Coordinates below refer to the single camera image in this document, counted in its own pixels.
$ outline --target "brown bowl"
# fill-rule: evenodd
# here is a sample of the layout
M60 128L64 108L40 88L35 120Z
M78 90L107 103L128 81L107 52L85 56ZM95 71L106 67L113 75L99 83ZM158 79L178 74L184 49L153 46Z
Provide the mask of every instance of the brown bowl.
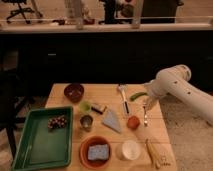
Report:
M84 95L84 87L78 83L69 84L64 89L64 95L73 103L81 101Z
M87 156L88 156L88 150L89 150L89 146L93 146L93 145L104 145L104 144L107 144L109 146L109 158L108 160L94 160L94 161L91 161L91 160L88 160ZM87 167L88 169L101 169L101 168L104 168L110 158L111 158L111 155L112 155L112 152L111 152L111 146L109 144L109 142L101 137L101 136L92 136L90 138L87 138L86 140L84 140L81 144L81 147L80 147L80 160L81 160L81 163Z

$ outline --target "black cabinet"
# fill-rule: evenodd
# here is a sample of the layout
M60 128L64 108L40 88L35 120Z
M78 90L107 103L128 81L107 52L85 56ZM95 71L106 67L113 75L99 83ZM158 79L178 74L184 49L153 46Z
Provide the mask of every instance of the black cabinet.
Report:
M48 94L55 82L143 83L166 67L186 64L190 82L213 89L213 32L109 32L0 35L18 46L32 94Z

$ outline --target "white cup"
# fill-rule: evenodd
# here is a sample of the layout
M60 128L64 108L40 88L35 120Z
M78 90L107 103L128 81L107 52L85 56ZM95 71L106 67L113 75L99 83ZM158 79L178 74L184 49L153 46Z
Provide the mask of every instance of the white cup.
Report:
M121 160L136 160L141 155L141 147L134 140L126 140L118 147L117 152Z

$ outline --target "tomato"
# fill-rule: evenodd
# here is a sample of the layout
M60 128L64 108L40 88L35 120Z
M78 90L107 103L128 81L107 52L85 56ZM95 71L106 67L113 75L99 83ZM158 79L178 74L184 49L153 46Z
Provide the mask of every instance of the tomato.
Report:
M137 116L131 116L127 121L127 127L130 129L137 129L137 127L140 125L140 120Z

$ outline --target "green tray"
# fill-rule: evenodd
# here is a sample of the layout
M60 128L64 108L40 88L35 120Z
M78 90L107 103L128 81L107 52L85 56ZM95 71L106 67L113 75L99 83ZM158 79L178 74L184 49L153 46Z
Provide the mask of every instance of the green tray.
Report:
M13 162L13 171L29 171L67 166L71 162L73 112L71 107L31 110ZM48 130L52 117L65 115L64 128Z

